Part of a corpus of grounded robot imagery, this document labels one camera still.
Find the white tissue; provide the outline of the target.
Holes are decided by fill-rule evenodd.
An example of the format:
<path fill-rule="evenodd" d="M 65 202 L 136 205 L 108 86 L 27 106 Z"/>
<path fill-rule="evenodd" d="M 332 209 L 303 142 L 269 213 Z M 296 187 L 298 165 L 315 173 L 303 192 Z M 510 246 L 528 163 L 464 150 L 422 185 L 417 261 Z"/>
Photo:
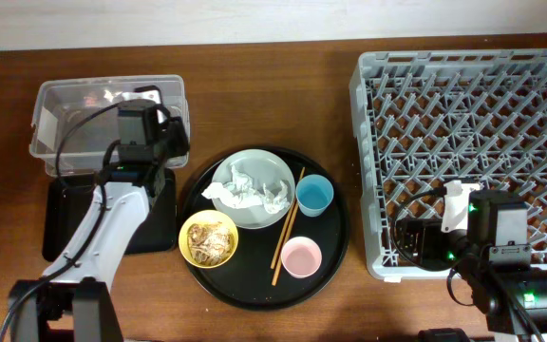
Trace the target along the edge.
<path fill-rule="evenodd" d="M 261 189 L 255 187 L 255 181 L 249 175 L 231 167 L 232 180 L 228 182 L 213 181 L 201 195 L 208 200 L 219 200 L 232 209 L 245 209 L 255 206 L 262 207 L 273 215 L 290 207 L 288 186 L 281 180 L 281 189 L 274 195 L 266 184 Z"/>

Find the yellow bowl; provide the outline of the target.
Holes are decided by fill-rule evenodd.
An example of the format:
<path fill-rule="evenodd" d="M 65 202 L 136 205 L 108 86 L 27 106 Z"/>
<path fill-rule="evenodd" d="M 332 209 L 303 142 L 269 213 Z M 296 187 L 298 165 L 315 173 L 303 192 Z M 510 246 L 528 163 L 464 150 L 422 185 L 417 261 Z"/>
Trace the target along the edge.
<path fill-rule="evenodd" d="M 233 234 L 235 238 L 235 247 L 232 250 L 231 256 L 227 260 L 218 264 L 217 266 L 203 266 L 196 263 L 190 254 L 188 243 L 187 243 L 188 229 L 194 223 L 204 224 L 204 223 L 216 223 L 216 222 L 221 222 L 229 228 L 229 230 L 231 231 L 231 233 Z M 179 231 L 178 245 L 179 245 L 179 250 L 182 256 L 189 264 L 201 269 L 213 269 L 229 261 L 234 255 L 234 253 L 236 252 L 236 248 L 238 247 L 238 244 L 239 244 L 239 234 L 238 234 L 236 225 L 227 215 L 217 210 L 203 210 L 193 214 L 185 222 L 183 222 Z"/>

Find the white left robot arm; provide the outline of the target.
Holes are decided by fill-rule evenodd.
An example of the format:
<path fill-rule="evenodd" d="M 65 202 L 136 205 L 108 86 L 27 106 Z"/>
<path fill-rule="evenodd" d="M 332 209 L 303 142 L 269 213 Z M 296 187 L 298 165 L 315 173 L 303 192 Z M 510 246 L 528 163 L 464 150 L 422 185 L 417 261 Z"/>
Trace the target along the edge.
<path fill-rule="evenodd" d="M 166 164 L 189 152 L 183 120 L 157 86 L 134 89 L 103 108 L 117 112 L 119 137 L 105 150 L 92 199 L 61 254 L 35 280 L 9 292 L 0 340 L 121 341 L 110 287 L 135 233 L 166 188 Z"/>

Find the pink cup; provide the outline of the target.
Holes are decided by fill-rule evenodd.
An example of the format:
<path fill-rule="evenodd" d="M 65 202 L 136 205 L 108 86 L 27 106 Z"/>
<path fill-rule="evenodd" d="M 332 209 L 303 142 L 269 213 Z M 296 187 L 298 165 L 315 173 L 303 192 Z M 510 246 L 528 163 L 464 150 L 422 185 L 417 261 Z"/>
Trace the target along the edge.
<path fill-rule="evenodd" d="M 282 266 L 294 278 L 313 276 L 322 258 L 320 247 L 308 237 L 293 237 L 282 250 Z"/>

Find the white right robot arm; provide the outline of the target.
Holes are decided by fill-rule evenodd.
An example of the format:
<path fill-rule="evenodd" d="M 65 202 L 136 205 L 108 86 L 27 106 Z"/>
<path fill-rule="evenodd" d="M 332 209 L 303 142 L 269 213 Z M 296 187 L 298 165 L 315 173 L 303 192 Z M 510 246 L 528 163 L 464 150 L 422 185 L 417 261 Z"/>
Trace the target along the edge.
<path fill-rule="evenodd" d="M 440 219 L 393 217 L 398 253 L 429 272 L 447 272 L 471 290 L 470 306 L 486 319 L 496 341 L 547 341 L 547 270 L 532 266 L 527 206 L 516 194 L 439 187 Z"/>

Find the light blue cup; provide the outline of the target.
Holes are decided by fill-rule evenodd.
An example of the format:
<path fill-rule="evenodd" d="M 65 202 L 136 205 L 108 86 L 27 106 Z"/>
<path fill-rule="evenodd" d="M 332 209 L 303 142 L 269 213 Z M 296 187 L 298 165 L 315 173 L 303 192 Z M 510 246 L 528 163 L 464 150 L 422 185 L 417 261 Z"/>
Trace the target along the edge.
<path fill-rule="evenodd" d="M 328 178 L 312 174 L 297 184 L 295 197 L 301 213 L 314 218 L 322 215 L 332 203 L 334 189 Z"/>

